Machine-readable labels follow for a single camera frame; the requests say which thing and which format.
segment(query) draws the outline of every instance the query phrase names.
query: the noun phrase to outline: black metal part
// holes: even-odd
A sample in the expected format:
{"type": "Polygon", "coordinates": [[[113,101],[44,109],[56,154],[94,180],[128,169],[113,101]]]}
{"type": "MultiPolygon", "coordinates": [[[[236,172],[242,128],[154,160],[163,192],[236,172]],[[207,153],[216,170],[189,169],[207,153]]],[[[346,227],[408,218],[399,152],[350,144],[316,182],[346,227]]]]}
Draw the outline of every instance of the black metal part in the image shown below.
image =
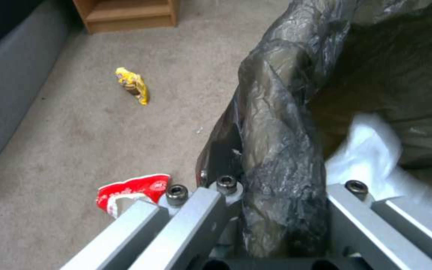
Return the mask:
{"type": "Polygon", "coordinates": [[[171,206],[182,205],[188,199],[188,189],[181,184],[174,184],[166,191],[166,198],[171,206]]]}
{"type": "Polygon", "coordinates": [[[201,270],[370,270],[362,258],[209,259],[201,270]]]}

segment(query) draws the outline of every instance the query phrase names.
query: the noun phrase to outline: litter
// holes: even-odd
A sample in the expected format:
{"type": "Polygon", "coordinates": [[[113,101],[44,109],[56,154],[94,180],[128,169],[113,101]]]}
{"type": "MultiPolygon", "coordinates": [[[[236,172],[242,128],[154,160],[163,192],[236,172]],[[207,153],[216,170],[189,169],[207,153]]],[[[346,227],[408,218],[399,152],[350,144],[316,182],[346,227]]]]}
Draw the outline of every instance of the litter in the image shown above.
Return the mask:
{"type": "Polygon", "coordinates": [[[141,75],[133,73],[124,67],[116,69],[118,83],[121,84],[131,95],[135,96],[141,105],[148,104],[149,94],[141,75]]]}
{"type": "Polygon", "coordinates": [[[112,217],[119,217],[135,200],[158,203],[166,192],[171,176],[151,174],[126,181],[107,184],[99,188],[96,203],[112,217]]]}

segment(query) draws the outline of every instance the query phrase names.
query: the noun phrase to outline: robotic claw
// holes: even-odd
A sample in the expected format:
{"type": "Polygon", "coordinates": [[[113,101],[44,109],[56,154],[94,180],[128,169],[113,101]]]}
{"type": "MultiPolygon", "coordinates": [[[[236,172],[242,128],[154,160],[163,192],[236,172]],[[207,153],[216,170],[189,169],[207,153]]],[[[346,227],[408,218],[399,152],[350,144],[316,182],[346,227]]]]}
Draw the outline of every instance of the robotic claw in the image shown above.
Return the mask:
{"type": "Polygon", "coordinates": [[[166,207],[135,202],[62,269],[432,269],[432,219],[405,198],[371,202],[359,181],[327,187],[326,258],[231,258],[241,197],[232,176],[187,201],[184,187],[171,186],[166,207]]]}

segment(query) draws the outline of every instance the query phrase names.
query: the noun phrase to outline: screw head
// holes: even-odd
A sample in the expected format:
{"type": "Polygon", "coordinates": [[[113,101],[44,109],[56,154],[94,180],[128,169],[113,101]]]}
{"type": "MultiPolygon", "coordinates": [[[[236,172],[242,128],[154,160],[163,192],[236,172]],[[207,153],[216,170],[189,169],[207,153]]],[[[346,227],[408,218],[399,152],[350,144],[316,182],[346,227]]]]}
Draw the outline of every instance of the screw head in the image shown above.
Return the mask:
{"type": "Polygon", "coordinates": [[[216,179],[216,188],[223,195],[235,193],[238,189],[238,181],[231,175],[222,175],[216,179]]]}
{"type": "Polygon", "coordinates": [[[173,184],[166,190],[166,199],[171,206],[180,206],[188,199],[188,189],[181,184],[173,184]]]}
{"type": "Polygon", "coordinates": [[[365,197],[368,194],[368,186],[358,180],[349,180],[344,184],[344,187],[357,197],[365,197]]]}

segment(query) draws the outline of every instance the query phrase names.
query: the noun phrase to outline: grey sofa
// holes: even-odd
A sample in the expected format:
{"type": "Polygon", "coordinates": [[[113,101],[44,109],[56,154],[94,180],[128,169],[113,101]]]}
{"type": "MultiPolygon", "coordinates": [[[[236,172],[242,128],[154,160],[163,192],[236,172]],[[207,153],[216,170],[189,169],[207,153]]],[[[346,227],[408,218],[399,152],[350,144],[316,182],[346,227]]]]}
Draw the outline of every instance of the grey sofa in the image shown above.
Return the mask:
{"type": "Polygon", "coordinates": [[[45,0],[0,40],[0,152],[48,77],[71,21],[66,4],[45,0]]]}

